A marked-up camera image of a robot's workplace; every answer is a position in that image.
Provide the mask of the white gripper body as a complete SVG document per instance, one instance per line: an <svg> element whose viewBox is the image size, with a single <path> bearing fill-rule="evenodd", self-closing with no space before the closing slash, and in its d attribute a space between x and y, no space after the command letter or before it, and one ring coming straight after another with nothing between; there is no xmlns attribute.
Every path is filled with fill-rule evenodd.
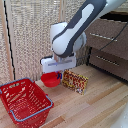
<svg viewBox="0 0 128 128"><path fill-rule="evenodd" d="M43 73L63 71L76 66L76 57L74 55L67 58L60 58L56 61L53 57L40 60Z"/></svg>

